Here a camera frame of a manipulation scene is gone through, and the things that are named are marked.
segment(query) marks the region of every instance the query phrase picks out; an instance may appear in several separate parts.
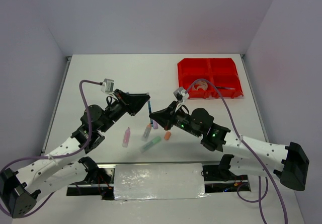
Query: red plastic bin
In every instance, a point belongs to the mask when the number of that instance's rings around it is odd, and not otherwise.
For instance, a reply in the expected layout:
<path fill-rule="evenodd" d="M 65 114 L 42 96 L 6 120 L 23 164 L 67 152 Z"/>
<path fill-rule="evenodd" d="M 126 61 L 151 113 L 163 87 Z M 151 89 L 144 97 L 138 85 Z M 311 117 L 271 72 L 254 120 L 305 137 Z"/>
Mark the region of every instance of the red plastic bin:
<path fill-rule="evenodd" d="M 217 87 L 232 89 L 219 89 L 223 97 L 236 98 L 243 96 L 242 87 L 231 58 L 184 58 L 178 63 L 179 87 L 187 89 L 193 81 L 204 78 Z M 189 92 L 189 98 L 219 98 L 217 91 L 210 85 L 207 90 L 199 89 Z"/>

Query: blue marker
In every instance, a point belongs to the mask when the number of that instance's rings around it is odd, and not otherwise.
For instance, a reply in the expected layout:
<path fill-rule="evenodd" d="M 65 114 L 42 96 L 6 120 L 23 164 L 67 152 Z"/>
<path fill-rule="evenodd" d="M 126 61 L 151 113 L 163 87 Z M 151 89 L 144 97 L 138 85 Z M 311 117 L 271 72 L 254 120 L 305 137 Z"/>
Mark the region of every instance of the blue marker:
<path fill-rule="evenodd" d="M 150 102 L 150 99 L 147 102 L 147 107 L 149 108 L 149 114 L 151 114 L 152 113 L 152 110 L 151 110 L 151 102 Z M 150 123 L 151 123 L 151 127 L 153 127 L 153 121 L 152 121 L 151 118 L 150 118 Z"/>

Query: purple marker cap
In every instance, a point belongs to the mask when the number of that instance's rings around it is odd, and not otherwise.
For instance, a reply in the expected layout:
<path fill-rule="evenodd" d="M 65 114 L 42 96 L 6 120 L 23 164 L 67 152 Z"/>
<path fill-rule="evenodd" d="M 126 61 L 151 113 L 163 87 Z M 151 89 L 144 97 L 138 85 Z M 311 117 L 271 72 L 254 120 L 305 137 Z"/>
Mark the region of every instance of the purple marker cap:
<path fill-rule="evenodd" d="M 153 129 L 158 129 L 159 126 L 156 121 L 153 120 Z"/>

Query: gray wall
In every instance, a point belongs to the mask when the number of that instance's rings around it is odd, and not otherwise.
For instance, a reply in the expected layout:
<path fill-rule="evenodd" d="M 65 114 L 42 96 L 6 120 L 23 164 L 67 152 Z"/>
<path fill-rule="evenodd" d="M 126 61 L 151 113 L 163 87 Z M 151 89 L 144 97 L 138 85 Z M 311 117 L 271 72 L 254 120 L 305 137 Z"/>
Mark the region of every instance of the gray wall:
<path fill-rule="evenodd" d="M 34 0 L 65 55 L 245 53 L 272 0 Z"/>
<path fill-rule="evenodd" d="M 2 168 L 40 153 L 66 60 L 30 0 L 0 0 L 0 15 Z"/>
<path fill-rule="evenodd" d="M 321 223 L 322 0 L 274 0 L 246 53 L 270 141 L 301 144 L 310 158 L 296 196 L 306 223 Z"/>

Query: black bracket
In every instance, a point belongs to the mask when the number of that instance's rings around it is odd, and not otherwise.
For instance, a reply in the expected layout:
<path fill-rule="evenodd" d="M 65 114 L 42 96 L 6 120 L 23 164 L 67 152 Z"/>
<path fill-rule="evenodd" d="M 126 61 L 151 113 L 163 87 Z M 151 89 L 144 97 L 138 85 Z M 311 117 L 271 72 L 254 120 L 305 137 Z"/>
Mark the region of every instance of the black bracket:
<path fill-rule="evenodd" d="M 26 184 L 20 183 L 10 168 L 0 173 L 0 197 L 6 205 L 12 218 L 21 218 L 37 203 L 36 199 L 41 193 L 36 190 L 30 194 L 25 190 Z"/>
<path fill-rule="evenodd" d="M 84 179 L 86 183 L 96 183 L 98 178 L 102 178 L 108 184 L 110 183 L 111 176 L 103 168 L 99 168 L 90 157 L 83 157 L 78 162 L 85 166 L 88 173 Z"/>
<path fill-rule="evenodd" d="M 283 171 L 274 170 L 273 173 L 280 178 L 282 185 L 292 190 L 303 191 L 310 162 L 301 145 L 291 142 L 285 149 L 288 153 L 286 159 L 282 160 Z"/>

